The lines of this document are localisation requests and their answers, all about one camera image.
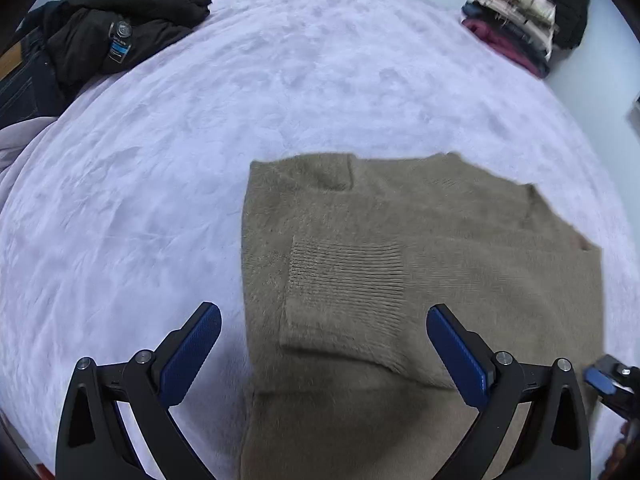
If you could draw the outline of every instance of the jeans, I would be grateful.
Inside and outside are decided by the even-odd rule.
[[[0,80],[0,129],[34,117],[57,117],[69,105],[40,30],[32,30],[20,43],[22,62]]]

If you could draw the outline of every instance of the blue gripper pad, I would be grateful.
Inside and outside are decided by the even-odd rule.
[[[486,374],[437,306],[427,313],[427,334],[465,404],[482,410],[489,401]]]
[[[584,382],[590,384],[601,395],[613,395],[616,392],[616,385],[601,371],[590,366],[582,375]]]
[[[160,373],[158,398],[166,408],[182,402],[204,359],[207,358],[220,335],[222,328],[220,310],[213,303],[206,305],[206,310],[200,319],[189,333],[183,336],[181,344]]]

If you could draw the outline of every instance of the sweater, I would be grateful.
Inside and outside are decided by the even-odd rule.
[[[476,411],[426,336],[428,308],[446,303],[520,362],[564,356],[580,370],[602,352],[600,275],[599,248],[534,186],[455,154],[254,162],[242,478],[430,478]]]

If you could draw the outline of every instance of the ribbed cuff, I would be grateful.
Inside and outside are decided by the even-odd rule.
[[[294,238],[280,343],[405,374],[405,272],[398,245]]]

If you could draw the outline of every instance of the black bag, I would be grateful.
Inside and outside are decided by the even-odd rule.
[[[560,48],[575,48],[580,45],[587,27],[587,9],[590,0],[551,0],[556,4],[554,43]]]

